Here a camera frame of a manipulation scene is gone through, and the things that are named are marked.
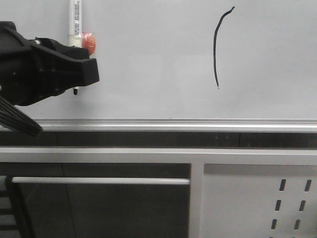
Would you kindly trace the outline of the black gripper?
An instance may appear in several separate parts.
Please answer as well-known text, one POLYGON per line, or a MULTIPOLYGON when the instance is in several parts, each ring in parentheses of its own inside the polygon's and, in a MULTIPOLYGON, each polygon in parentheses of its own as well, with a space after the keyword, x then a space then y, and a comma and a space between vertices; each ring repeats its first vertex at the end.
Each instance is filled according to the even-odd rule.
POLYGON ((87 49, 50 38, 28 40, 13 22, 0 23, 0 96, 9 103, 28 106, 99 79, 98 62, 87 49), (38 49, 38 57, 32 47, 39 44, 48 49, 38 49))

